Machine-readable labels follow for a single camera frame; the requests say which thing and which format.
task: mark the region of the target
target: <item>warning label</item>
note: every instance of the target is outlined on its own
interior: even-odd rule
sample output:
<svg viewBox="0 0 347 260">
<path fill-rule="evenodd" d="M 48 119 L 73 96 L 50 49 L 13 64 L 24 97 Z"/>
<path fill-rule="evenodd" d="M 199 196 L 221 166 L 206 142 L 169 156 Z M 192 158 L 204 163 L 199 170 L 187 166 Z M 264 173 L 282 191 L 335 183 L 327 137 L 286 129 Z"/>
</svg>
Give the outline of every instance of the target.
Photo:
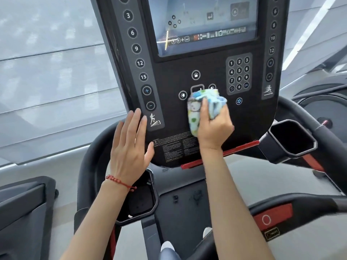
<svg viewBox="0 0 347 260">
<path fill-rule="evenodd" d="M 153 143 L 154 147 L 162 146 L 166 162 L 199 152 L 197 138 L 190 131 L 164 139 L 156 139 L 153 140 Z"/>
</svg>

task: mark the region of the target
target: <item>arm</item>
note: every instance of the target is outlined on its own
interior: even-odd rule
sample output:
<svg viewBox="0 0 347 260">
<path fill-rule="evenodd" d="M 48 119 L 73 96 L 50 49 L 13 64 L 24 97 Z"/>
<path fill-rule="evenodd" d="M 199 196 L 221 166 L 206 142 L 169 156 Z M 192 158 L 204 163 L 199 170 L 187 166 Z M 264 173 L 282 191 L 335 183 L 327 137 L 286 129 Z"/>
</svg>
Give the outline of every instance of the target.
<svg viewBox="0 0 347 260">
<path fill-rule="evenodd" d="M 219 260 L 274 260 L 223 159 L 221 146 L 234 130 L 228 107 L 210 121 L 207 104 L 200 110 L 198 139 Z"/>
<path fill-rule="evenodd" d="M 154 155 L 152 142 L 147 152 L 144 151 L 147 118 L 142 118 L 137 129 L 140 117 L 140 109 L 135 113 L 130 111 L 125 122 L 119 122 L 112 144 L 111 175 L 128 185 L 133 185 L 140 178 Z M 103 259 L 128 191 L 124 185 L 110 180 L 102 183 L 93 205 L 60 260 Z"/>
</svg>

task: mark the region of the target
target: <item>hand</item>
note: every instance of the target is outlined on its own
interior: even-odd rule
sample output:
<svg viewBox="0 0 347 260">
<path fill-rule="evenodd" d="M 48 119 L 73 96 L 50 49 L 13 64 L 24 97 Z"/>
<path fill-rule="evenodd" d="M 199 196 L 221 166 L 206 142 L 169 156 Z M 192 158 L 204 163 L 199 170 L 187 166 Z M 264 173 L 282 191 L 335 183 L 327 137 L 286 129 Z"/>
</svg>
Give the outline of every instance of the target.
<svg viewBox="0 0 347 260">
<path fill-rule="evenodd" d="M 113 138 L 111 175 L 127 185 L 133 185 L 140 178 L 154 155 L 153 142 L 145 153 L 147 117 L 142 117 L 137 129 L 140 117 L 140 109 L 135 113 L 130 111 L 125 122 L 119 122 Z"/>
<path fill-rule="evenodd" d="M 210 120 L 209 106 L 206 98 L 202 100 L 200 109 L 200 124 L 197 132 L 200 151 L 206 149 L 221 150 L 222 144 L 234 131 L 228 106 L 225 104 L 219 115 Z"/>
</svg>

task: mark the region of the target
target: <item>treadmill console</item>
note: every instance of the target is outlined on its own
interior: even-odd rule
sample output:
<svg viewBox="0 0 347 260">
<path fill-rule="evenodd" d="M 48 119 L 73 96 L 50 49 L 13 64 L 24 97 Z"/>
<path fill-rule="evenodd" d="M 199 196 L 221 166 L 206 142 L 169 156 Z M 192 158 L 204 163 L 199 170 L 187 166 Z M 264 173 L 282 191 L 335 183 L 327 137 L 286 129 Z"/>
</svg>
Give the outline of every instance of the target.
<svg viewBox="0 0 347 260">
<path fill-rule="evenodd" d="M 289 0 L 92 0 L 128 110 L 148 117 L 152 163 L 200 159 L 187 98 L 218 89 L 235 131 L 223 150 L 258 140 L 271 126 Z"/>
</svg>

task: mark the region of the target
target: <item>red emergency stop button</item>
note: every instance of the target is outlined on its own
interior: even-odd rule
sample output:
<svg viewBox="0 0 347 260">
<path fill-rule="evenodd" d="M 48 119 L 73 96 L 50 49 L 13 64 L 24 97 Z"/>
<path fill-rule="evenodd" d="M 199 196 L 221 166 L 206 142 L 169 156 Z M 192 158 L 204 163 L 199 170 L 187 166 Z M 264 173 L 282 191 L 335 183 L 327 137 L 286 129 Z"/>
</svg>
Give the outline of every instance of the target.
<svg viewBox="0 0 347 260">
<path fill-rule="evenodd" d="M 254 216 L 254 220 L 260 231 L 275 226 L 293 216 L 292 204 L 280 205 L 261 214 Z"/>
</svg>

